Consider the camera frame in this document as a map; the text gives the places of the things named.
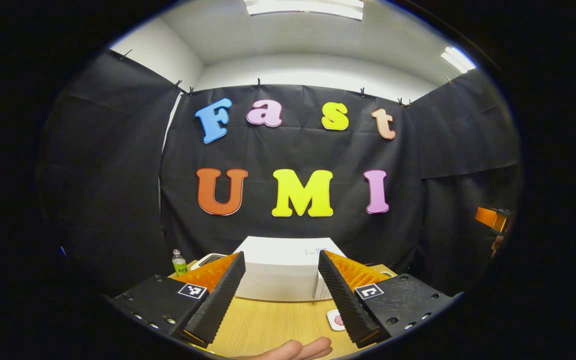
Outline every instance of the foam letter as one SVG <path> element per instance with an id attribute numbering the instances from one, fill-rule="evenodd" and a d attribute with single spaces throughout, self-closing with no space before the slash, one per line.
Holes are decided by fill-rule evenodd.
<path id="1" fill-rule="evenodd" d="M 329 217 L 332 215 L 330 207 L 330 180 L 332 173 L 327 170 L 315 170 L 308 180 L 306 187 L 302 186 L 295 171 L 290 169 L 275 170 L 272 173 L 277 179 L 277 207 L 272 209 L 274 217 L 289 217 L 293 210 L 288 207 L 288 199 L 292 201 L 297 215 L 302 216 L 308 209 L 311 217 Z"/>
<path id="2" fill-rule="evenodd" d="M 215 168 L 197 170 L 197 178 L 199 178 L 197 201 L 199 202 L 199 207 L 204 212 L 213 215 L 235 214 L 242 206 L 244 178 L 248 176 L 248 172 L 240 168 L 231 168 L 226 171 L 226 176 L 230 178 L 230 199 L 226 203 L 215 201 L 215 181 L 221 174 L 221 171 Z"/>
<path id="3" fill-rule="evenodd" d="M 279 102 L 275 100 L 257 100 L 252 104 L 252 107 L 255 109 L 250 110 L 246 115 L 246 119 L 250 124 L 265 124 L 270 128 L 276 128 L 282 124 L 282 119 L 279 118 L 282 113 L 282 105 Z"/>
<path id="4" fill-rule="evenodd" d="M 395 139 L 395 130 L 391 130 L 388 122 L 393 121 L 393 117 L 386 114 L 386 110 L 377 109 L 371 113 L 371 116 L 377 119 L 377 130 L 384 139 Z"/>
<path id="5" fill-rule="evenodd" d="M 321 108 L 324 116 L 321 123 L 328 130 L 345 130 L 348 127 L 348 109 L 340 102 L 327 102 Z"/>
<path id="6" fill-rule="evenodd" d="M 205 133 L 203 137 L 204 144 L 214 142 L 226 135 L 226 128 L 220 127 L 219 123 L 228 124 L 228 112 L 222 108 L 230 108 L 232 105 L 233 101 L 224 97 L 194 113 L 194 116 L 201 120 L 201 126 L 203 126 L 203 132 Z"/>
<path id="7" fill-rule="evenodd" d="M 386 171 L 368 170 L 363 173 L 364 178 L 368 179 L 368 188 L 370 189 L 370 205 L 366 207 L 368 214 L 385 213 L 390 209 L 386 203 L 384 195 L 384 178 Z"/>

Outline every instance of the table surface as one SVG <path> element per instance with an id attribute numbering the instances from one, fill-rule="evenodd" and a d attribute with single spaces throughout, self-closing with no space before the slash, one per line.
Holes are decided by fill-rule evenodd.
<path id="1" fill-rule="evenodd" d="M 188 268 L 196 262 L 197 260 L 190 262 Z M 397 276 L 382 264 L 370 268 Z M 176 278 L 176 274 L 173 273 L 169 278 Z M 207 350 L 227 357 L 249 356 L 265 353 L 290 339 L 305 345 L 319 337 L 327 337 L 332 341 L 333 350 L 322 357 L 322 360 L 355 353 L 360 349 L 350 341 L 348 333 L 345 330 L 335 331 L 330 327 L 326 314 L 336 308 L 332 299 L 281 302 L 235 296 L 214 342 L 208 345 Z"/>

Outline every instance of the white box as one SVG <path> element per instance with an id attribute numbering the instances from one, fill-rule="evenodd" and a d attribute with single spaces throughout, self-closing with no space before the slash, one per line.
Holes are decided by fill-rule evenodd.
<path id="1" fill-rule="evenodd" d="M 322 249 L 346 257 L 330 237 L 246 237 L 234 251 L 243 251 L 246 258 L 246 273 L 235 296 L 286 302 L 331 299 L 317 270 Z"/>

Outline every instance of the green label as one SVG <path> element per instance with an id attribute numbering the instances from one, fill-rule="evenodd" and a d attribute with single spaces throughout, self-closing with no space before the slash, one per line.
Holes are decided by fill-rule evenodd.
<path id="1" fill-rule="evenodd" d="M 183 264 L 173 264 L 174 265 L 174 272 L 176 272 L 177 276 L 188 272 L 188 265 L 184 262 Z"/>

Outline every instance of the plastic bottle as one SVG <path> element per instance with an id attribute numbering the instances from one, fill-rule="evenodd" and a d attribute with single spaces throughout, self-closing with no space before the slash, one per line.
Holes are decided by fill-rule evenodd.
<path id="1" fill-rule="evenodd" d="M 172 265 L 174 266 L 174 272 L 177 276 L 181 276 L 188 272 L 188 265 L 186 265 L 186 259 L 181 256 L 179 249 L 172 250 Z"/>

